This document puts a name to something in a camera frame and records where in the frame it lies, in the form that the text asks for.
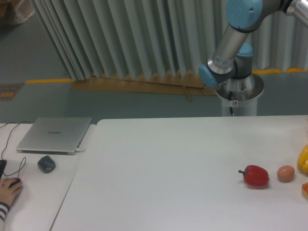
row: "hand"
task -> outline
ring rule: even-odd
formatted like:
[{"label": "hand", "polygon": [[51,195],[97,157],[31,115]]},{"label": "hand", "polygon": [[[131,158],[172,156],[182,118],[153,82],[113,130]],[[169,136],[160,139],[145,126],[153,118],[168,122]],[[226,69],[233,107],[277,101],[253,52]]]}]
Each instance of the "hand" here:
[{"label": "hand", "polygon": [[0,202],[11,207],[15,197],[22,189],[22,182],[19,182],[9,188],[10,184],[16,181],[16,178],[2,178],[0,179]]}]

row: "silver laptop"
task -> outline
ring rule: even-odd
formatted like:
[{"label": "silver laptop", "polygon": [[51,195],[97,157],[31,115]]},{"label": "silver laptop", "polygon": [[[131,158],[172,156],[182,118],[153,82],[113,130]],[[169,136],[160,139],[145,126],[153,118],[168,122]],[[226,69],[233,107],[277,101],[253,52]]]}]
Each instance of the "silver laptop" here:
[{"label": "silver laptop", "polygon": [[75,154],[92,118],[37,118],[17,151],[40,154]]}]

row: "floor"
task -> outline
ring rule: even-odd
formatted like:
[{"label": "floor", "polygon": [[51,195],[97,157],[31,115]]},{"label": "floor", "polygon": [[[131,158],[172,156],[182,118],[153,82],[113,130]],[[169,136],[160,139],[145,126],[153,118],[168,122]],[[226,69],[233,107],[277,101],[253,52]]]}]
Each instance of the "floor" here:
[{"label": "floor", "polygon": [[[265,92],[258,116],[308,115],[308,73],[260,75]],[[0,27],[0,84],[67,78],[46,32],[34,15],[17,27]],[[216,96],[70,90],[71,83],[25,84],[12,101],[0,101],[0,123],[40,116],[110,118],[221,116]]]}]

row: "yellow floor stripe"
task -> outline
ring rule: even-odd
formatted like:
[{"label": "yellow floor stripe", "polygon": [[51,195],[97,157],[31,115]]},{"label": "yellow floor stripe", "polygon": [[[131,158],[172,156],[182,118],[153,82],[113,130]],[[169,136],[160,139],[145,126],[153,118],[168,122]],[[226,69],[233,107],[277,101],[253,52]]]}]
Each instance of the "yellow floor stripe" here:
[{"label": "yellow floor stripe", "polygon": [[26,83],[64,83],[73,82],[70,78],[27,80]]},{"label": "yellow floor stripe", "polygon": [[300,68],[290,68],[287,69],[285,72],[303,72],[303,70]]},{"label": "yellow floor stripe", "polygon": [[271,70],[255,70],[252,71],[253,74],[272,74],[272,73],[281,73],[279,69],[271,69]]},{"label": "yellow floor stripe", "polygon": [[[291,72],[303,72],[300,68],[289,68],[285,70],[286,73]],[[253,74],[273,74],[273,73],[282,73],[279,69],[268,69],[268,70],[254,70]],[[64,82],[74,82],[70,78],[56,78],[56,79],[37,79],[37,80],[27,80],[26,83],[64,83]]]}]

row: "black cable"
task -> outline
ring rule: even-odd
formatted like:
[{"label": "black cable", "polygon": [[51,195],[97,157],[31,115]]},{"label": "black cable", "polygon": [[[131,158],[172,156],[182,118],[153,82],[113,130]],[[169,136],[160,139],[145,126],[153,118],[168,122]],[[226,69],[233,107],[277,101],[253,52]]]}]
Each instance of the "black cable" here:
[{"label": "black cable", "polygon": [[[7,141],[6,141],[5,148],[2,150],[2,153],[1,153],[1,160],[3,160],[3,153],[4,153],[4,151],[6,150],[6,148],[8,147],[8,143],[9,143],[9,139],[10,139],[10,137],[11,137],[12,131],[13,131],[17,126],[19,126],[20,124],[23,124],[23,123],[28,123],[28,124],[30,124],[28,121],[22,121],[22,122],[20,122],[19,124],[17,124],[17,125],[11,130],[11,132],[10,132],[10,134],[9,134],[9,137],[8,137],[8,139],[7,139]],[[14,123],[14,122],[9,122],[9,123],[7,123],[7,124],[5,124],[5,125],[8,125],[8,124],[16,124],[16,123]],[[23,169],[25,165],[26,165],[26,157],[24,157],[24,158],[21,160],[20,165],[19,165],[19,169],[18,169],[16,172],[14,172],[14,173],[12,173],[12,174],[9,174],[9,175],[6,175],[6,174],[3,172],[3,174],[4,174],[4,176],[9,177],[9,176],[11,176],[11,175],[14,175],[15,173],[18,173],[17,178],[19,178],[20,170]]]},{"label": "black cable", "polygon": [[[232,95],[233,95],[232,91],[229,91],[229,97],[228,97],[229,98],[229,102],[232,100]],[[233,107],[232,106],[229,106],[229,110],[230,110],[231,115],[234,116]]]}]

